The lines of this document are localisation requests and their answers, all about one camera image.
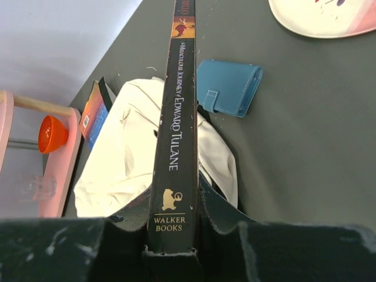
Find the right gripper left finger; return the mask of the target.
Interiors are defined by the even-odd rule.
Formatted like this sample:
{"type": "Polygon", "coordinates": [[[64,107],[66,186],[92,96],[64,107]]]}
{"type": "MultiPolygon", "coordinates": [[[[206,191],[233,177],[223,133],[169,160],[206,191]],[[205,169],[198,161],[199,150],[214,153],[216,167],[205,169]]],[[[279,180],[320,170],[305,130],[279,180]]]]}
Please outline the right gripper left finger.
{"type": "Polygon", "coordinates": [[[2,219],[1,281],[149,281],[150,190],[104,218],[2,219]]]}

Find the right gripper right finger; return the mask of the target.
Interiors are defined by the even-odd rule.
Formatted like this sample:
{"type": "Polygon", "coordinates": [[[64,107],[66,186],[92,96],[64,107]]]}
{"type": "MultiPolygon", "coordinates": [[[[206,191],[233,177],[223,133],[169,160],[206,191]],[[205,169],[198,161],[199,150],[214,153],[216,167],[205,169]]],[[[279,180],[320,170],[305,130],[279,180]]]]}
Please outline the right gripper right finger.
{"type": "Polygon", "coordinates": [[[200,176],[206,281],[374,281],[375,233],[358,225],[257,222],[200,176]]]}

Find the red cream book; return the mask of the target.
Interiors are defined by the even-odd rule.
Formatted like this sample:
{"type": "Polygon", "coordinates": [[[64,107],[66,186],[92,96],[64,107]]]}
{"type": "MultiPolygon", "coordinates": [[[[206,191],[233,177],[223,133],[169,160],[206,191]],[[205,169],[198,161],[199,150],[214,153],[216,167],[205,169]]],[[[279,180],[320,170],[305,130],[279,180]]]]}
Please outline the red cream book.
{"type": "Polygon", "coordinates": [[[196,244],[198,157],[196,3],[176,1],[147,223],[147,247],[188,253],[196,244]]]}

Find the cream canvas backpack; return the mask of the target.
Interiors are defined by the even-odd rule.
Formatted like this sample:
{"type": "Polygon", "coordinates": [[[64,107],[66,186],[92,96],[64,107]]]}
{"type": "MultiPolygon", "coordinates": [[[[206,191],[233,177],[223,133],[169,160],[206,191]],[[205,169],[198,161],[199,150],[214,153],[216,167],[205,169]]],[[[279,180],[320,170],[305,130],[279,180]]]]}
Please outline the cream canvas backpack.
{"type": "MultiPolygon", "coordinates": [[[[78,217],[110,216],[150,186],[163,87],[157,77],[122,86],[73,189],[78,217]]],[[[202,115],[197,121],[200,172],[237,207],[235,157],[202,115]]]]}

